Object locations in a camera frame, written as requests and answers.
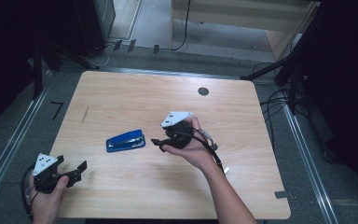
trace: stapler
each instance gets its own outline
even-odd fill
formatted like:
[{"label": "stapler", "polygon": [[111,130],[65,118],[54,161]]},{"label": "stapler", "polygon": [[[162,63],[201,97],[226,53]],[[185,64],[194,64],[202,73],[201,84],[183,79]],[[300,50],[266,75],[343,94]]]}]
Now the stapler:
[{"label": "stapler", "polygon": [[146,145],[145,136],[142,130],[135,130],[106,140],[106,151],[117,152],[136,149]]}]

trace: wire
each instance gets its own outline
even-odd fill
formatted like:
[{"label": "wire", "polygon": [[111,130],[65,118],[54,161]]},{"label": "wire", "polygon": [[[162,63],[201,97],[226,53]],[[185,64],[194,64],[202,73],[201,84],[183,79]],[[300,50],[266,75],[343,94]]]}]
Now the wire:
[{"label": "wire", "polygon": [[189,133],[174,133],[174,134],[181,134],[181,135],[185,135],[185,136],[189,136],[193,139],[196,139],[197,141],[201,142],[203,146],[205,146],[208,151],[212,154],[214,161],[216,162],[217,166],[222,170],[223,174],[225,173],[225,170],[223,169],[223,164],[220,161],[219,157],[217,156],[216,152],[213,150],[213,148],[211,146],[208,145],[207,141],[202,141],[202,139],[194,136],[193,134],[189,134]]},{"label": "wire", "polygon": [[28,175],[28,173],[34,169],[34,164],[29,166],[24,174],[22,175],[22,179],[21,179],[21,198],[22,198],[22,204],[24,205],[24,209],[27,212],[27,214],[32,214],[32,209],[31,209],[31,204],[27,202],[27,198],[25,195],[25,190],[28,188],[28,186],[26,186],[26,177]]},{"label": "wire", "polygon": [[114,44],[112,44],[112,45],[109,45],[109,46],[107,46],[107,47],[104,49],[105,55],[106,55],[106,57],[107,57],[107,60],[106,60],[105,63],[95,63],[95,62],[93,62],[92,60],[90,60],[88,57],[86,57],[86,60],[89,61],[90,63],[94,64],[95,66],[104,66],[104,65],[107,65],[107,64],[109,63],[109,59],[110,59],[109,54],[107,53],[107,50],[110,49],[112,46],[115,46],[115,45],[116,45],[116,43],[114,43]]},{"label": "wire", "polygon": [[[261,102],[260,105],[267,105],[267,109],[265,111],[263,111],[263,115],[265,115],[267,113],[267,117],[265,118],[265,122],[268,121],[268,126],[269,126],[269,131],[270,131],[270,139],[271,139],[271,144],[272,144],[272,149],[274,150],[275,148],[275,137],[274,137],[274,128],[272,126],[272,121],[271,121],[271,117],[275,114],[277,114],[278,112],[280,112],[286,105],[288,105],[288,97],[277,97],[277,98],[272,98],[274,95],[276,95],[279,92],[282,91],[290,91],[289,89],[282,89],[282,90],[278,90],[273,92],[270,97],[268,98],[268,100],[266,102]],[[298,114],[301,115],[305,115],[307,116],[307,109],[304,109],[304,112],[299,112],[296,109],[297,105],[304,105],[304,99],[295,99],[294,104],[295,104],[295,110]],[[276,106],[281,106],[280,108],[278,108],[276,111],[274,111],[273,113],[270,113],[270,109]]]},{"label": "wire", "polygon": [[188,24],[188,13],[190,11],[190,3],[191,3],[191,0],[188,0],[188,5],[187,5],[187,13],[186,13],[186,23],[185,23],[185,39],[183,40],[182,42],[182,45],[176,49],[162,49],[162,50],[170,50],[170,51],[176,51],[176,50],[179,50],[186,42],[187,40],[187,24]]}]

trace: wrist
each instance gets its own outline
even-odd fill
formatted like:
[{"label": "wrist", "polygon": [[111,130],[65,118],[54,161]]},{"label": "wrist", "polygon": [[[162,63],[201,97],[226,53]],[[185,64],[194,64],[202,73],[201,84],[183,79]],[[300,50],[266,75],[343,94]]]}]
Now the wrist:
[{"label": "wrist", "polygon": [[204,175],[213,174],[216,170],[220,173],[222,172],[213,159],[203,162],[200,165],[200,170]]}]

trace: person's right hand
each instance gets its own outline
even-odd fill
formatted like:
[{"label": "person's right hand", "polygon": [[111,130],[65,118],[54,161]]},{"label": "person's right hand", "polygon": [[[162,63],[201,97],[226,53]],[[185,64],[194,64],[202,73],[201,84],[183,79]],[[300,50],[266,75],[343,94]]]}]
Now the person's right hand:
[{"label": "person's right hand", "polygon": [[29,188],[33,199],[31,207],[34,223],[55,223],[68,181],[69,177],[65,175],[60,178],[54,191],[50,194],[37,193],[34,188],[34,175],[30,175]]},{"label": "person's right hand", "polygon": [[[201,126],[197,117],[191,117],[185,119],[185,121],[188,122],[190,126],[192,126],[194,129],[199,130],[201,132]],[[194,132],[194,136],[204,140],[204,136],[197,131]],[[201,171],[206,166],[210,165],[211,163],[214,163],[213,157],[208,151],[208,149],[205,148],[205,146],[203,146],[201,142],[194,138],[191,139],[190,143],[182,149],[169,145],[164,145],[161,148],[173,155],[185,158],[190,164],[201,169]]]}]

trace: table top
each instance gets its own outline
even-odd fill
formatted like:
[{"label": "table top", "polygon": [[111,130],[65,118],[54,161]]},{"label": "table top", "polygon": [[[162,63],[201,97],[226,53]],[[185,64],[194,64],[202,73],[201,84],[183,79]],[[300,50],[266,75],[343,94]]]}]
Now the table top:
[{"label": "table top", "polygon": [[[209,94],[199,94],[206,88]],[[162,153],[160,123],[170,111],[192,111],[219,146],[227,179],[256,218],[290,217],[252,82],[204,77],[85,72],[50,155],[64,156],[61,173],[82,161],[82,180],[65,192],[60,217],[216,218],[201,171]],[[141,129],[146,146],[107,153],[105,141]]]}]

